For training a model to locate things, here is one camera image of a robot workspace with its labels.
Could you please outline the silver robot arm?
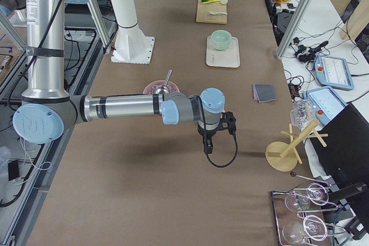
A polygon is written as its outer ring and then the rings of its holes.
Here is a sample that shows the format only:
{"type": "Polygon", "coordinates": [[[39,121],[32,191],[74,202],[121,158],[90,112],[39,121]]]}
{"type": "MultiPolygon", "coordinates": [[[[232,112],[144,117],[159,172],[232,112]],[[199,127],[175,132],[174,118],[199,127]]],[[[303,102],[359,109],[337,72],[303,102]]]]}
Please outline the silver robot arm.
{"type": "Polygon", "coordinates": [[[72,126],[92,119],[161,115],[165,124],[197,122],[205,146],[220,130],[236,131],[235,118],[224,110],[216,88],[199,96],[181,93],[72,96],[64,87],[64,22],[67,0],[26,0],[28,87],[13,116],[17,134],[32,143],[49,143],[72,126]]]}
{"type": "Polygon", "coordinates": [[[9,17],[13,12],[18,15],[21,22],[26,22],[26,0],[1,0],[1,13],[9,17]]]}

